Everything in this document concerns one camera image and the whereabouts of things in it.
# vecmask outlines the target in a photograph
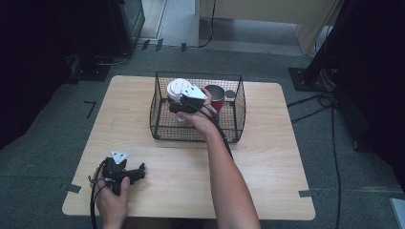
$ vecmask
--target forearm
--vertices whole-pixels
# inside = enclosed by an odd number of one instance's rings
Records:
[[[260,228],[244,178],[214,130],[206,137],[211,193],[220,228]]]

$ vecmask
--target floor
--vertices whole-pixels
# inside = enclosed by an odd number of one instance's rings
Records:
[[[140,41],[150,39],[157,42],[163,39],[163,45],[187,47],[197,44],[195,1],[191,0],[142,0],[145,12]],[[210,18],[201,19],[200,45],[206,44],[210,35]],[[303,56],[292,24],[215,19],[213,38],[205,49],[264,52],[273,54]],[[327,36],[324,28],[315,46],[307,56],[315,56],[316,50]]]

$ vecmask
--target gray carpet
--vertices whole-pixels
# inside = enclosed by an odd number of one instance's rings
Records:
[[[113,66],[105,82],[62,85],[28,132],[1,152],[0,228],[91,228],[90,218],[62,213],[66,193],[114,75],[154,76],[155,72],[232,73],[245,81],[279,83],[287,103],[315,93],[295,92],[288,67],[305,68],[311,59],[265,53],[155,47],[135,53]],[[92,105],[96,102],[89,118]],[[291,107],[290,118],[320,108],[317,101]],[[262,220],[263,228],[333,228],[337,179],[331,141],[331,110],[293,124],[298,147],[314,193],[316,218],[311,221]],[[352,148],[344,117],[334,112],[336,151],[341,173],[340,228],[397,228],[389,198],[402,198],[392,169],[373,153]]]

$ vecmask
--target tape strip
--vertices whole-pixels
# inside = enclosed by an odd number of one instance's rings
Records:
[[[73,193],[80,193],[81,187],[74,185],[74,184],[62,184],[60,186],[60,190],[65,191],[65,192],[73,192]]]
[[[156,46],[156,52],[161,50],[162,44],[163,44],[163,38],[158,40],[158,45]]]
[[[181,52],[185,52],[187,49],[187,45],[185,43],[181,43]]]
[[[298,194],[300,195],[300,198],[310,198],[310,197],[312,197],[312,192],[310,190],[298,191]]]
[[[146,50],[149,46],[149,42],[151,42],[151,40],[147,39],[145,40],[145,42],[143,42],[143,46],[142,46],[142,50]]]

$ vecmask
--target wire mesh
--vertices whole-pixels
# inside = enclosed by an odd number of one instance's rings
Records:
[[[241,139],[245,126],[245,91],[240,75],[212,73],[164,73],[158,72],[155,79],[155,94],[150,111],[152,137],[160,140],[203,141],[193,125],[179,122],[169,112],[167,85],[183,78],[198,87],[218,85],[224,88],[224,104],[219,114],[219,124],[229,143]]]

